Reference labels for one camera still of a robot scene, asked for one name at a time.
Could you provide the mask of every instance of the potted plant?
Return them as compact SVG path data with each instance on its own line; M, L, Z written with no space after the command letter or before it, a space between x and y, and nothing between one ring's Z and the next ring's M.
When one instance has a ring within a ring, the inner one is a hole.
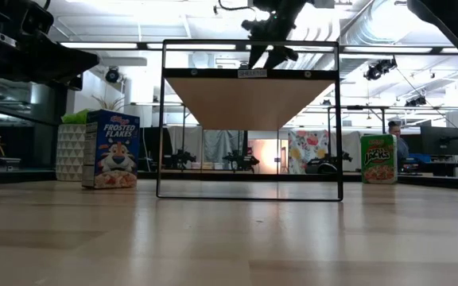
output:
M124 97L106 101L94 95L102 109L119 111L123 108ZM56 179L59 181L80 182L83 175L84 134L86 117L90 110L76 114L66 114L58 128L56 147Z

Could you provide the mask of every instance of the white sign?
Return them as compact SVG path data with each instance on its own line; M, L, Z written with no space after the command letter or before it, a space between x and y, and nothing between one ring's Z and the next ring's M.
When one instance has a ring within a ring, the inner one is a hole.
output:
M268 77L268 71L266 69L255 69L255 70L238 70L239 79L249 78L262 78Z

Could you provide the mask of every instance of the person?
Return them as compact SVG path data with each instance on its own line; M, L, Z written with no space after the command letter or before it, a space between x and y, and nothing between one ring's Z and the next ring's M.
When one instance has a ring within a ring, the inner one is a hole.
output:
M399 170L401 162L409 157L409 146L406 141L401 138L401 126L397 122L388 122L388 133L397 137L397 163Z

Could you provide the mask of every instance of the wooden floor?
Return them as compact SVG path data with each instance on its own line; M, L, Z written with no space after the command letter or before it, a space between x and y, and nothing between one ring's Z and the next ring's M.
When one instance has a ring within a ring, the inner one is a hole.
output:
M346 184L343 203L277 203L2 185L0 286L32 285L458 286L458 191Z

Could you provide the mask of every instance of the apple jacks cereal box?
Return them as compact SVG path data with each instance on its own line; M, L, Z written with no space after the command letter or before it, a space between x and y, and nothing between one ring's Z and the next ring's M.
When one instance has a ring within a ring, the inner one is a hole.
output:
M139 122L137 116L109 110L87 114L83 187L137 185Z
M362 136L362 181L397 183L397 138L394 135Z

